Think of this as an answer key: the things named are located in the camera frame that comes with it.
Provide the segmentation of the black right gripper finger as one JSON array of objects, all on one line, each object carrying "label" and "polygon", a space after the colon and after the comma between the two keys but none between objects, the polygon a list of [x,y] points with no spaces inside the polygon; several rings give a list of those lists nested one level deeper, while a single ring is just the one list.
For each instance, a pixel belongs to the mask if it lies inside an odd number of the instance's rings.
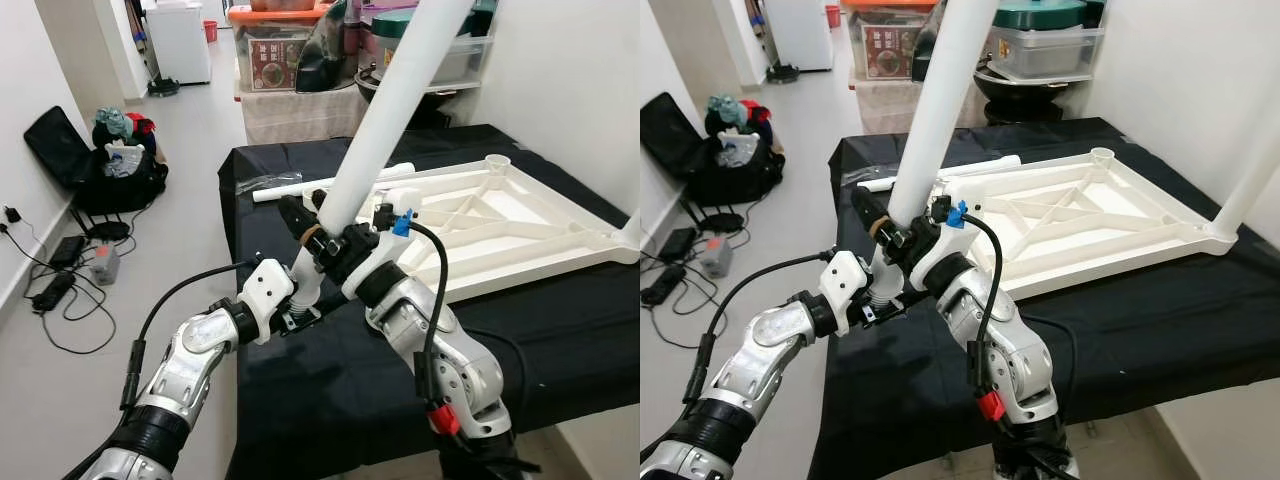
[{"label": "black right gripper finger", "polygon": [[851,204],[855,214],[868,227],[868,236],[877,243],[886,243],[893,228],[884,204],[877,198],[874,192],[863,186],[856,186],[852,189]]},{"label": "black right gripper finger", "polygon": [[300,196],[283,196],[278,200],[278,211],[291,234],[301,247],[310,253],[323,250],[323,227],[316,212],[305,206]]}]

